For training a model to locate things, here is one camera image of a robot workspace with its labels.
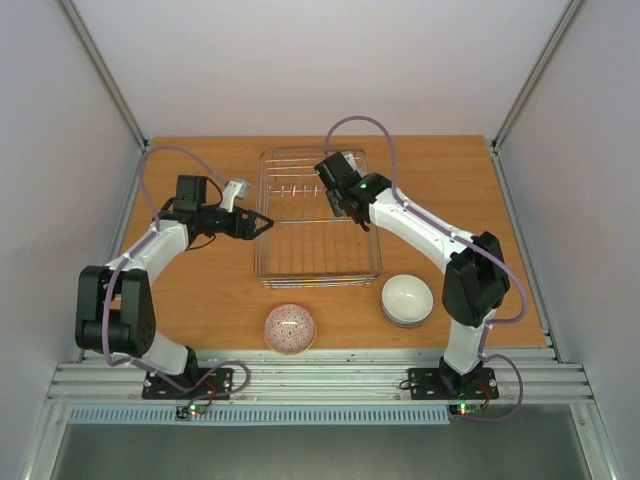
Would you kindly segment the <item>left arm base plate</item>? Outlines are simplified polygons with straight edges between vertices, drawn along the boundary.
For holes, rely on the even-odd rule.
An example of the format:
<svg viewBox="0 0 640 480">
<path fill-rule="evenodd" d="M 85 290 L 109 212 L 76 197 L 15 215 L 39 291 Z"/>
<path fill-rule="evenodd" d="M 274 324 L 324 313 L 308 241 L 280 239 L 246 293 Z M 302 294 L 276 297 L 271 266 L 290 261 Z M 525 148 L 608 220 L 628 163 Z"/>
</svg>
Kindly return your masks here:
<svg viewBox="0 0 640 480">
<path fill-rule="evenodd" d="M 216 399 L 227 400 L 233 387 L 233 369 L 219 368 L 197 384 L 206 372 L 206 368 L 196 367 L 182 375 L 167 378 L 147 374 L 141 396 L 144 400 L 189 400 L 199 396 L 207 398 L 216 391 Z"/>
</svg>

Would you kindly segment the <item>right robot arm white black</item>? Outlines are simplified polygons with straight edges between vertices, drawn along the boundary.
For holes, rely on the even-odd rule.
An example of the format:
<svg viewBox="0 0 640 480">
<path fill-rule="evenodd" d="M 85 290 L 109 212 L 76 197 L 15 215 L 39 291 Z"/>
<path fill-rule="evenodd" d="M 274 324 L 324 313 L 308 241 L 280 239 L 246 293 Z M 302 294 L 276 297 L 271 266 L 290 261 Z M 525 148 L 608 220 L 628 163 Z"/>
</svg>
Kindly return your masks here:
<svg viewBox="0 0 640 480">
<path fill-rule="evenodd" d="M 387 230 L 429 259 L 444 275 L 441 302 L 451 317 L 439 360 L 438 383 L 450 398 L 473 389 L 493 319 L 510 289 L 499 240 L 473 235 L 420 207 L 390 179 L 362 174 L 347 154 L 336 152 L 314 166 L 333 213 L 368 230 Z"/>
</svg>

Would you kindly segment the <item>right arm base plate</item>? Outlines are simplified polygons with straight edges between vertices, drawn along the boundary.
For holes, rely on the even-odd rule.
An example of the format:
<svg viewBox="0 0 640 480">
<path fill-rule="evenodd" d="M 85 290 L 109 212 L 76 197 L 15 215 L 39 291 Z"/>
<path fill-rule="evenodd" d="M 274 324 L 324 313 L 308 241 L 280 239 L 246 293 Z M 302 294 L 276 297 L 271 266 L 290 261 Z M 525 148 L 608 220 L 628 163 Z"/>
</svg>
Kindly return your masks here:
<svg viewBox="0 0 640 480">
<path fill-rule="evenodd" d="M 496 400 L 500 393 L 494 370 L 482 367 L 477 375 L 457 393 L 450 393 L 437 368 L 410 368 L 398 384 L 412 400 Z"/>
</svg>

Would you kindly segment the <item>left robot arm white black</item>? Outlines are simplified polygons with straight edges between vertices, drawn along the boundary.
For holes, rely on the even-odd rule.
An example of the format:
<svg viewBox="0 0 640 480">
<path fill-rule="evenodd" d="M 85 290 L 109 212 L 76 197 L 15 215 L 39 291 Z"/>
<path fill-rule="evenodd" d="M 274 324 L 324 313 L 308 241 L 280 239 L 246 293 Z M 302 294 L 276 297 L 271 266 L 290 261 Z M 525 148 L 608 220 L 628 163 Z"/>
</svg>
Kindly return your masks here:
<svg viewBox="0 0 640 480">
<path fill-rule="evenodd" d="M 222 234 L 253 240 L 273 226 L 254 210 L 238 206 L 250 188 L 234 179 L 207 201 L 206 176 L 181 175 L 176 193 L 144 233 L 123 254 L 104 265 L 85 267 L 78 280 L 75 341 L 99 353 L 110 367 L 131 364 L 159 377 L 179 398 L 195 395 L 205 380 L 195 351 L 162 334 L 156 322 L 152 286 L 170 263 L 201 237 Z"/>
</svg>

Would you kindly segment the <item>pink patterned bowl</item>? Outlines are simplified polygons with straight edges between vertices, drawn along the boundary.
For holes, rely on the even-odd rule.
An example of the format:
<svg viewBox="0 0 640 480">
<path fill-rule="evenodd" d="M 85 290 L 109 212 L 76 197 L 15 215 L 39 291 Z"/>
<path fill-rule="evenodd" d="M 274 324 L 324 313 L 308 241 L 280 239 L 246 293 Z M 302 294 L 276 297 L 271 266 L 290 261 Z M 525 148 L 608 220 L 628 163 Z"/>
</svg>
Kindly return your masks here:
<svg viewBox="0 0 640 480">
<path fill-rule="evenodd" d="M 284 355 L 295 355 L 309 349 L 316 333 L 317 327 L 311 313 L 297 304 L 275 307 L 264 323 L 267 346 Z"/>
</svg>

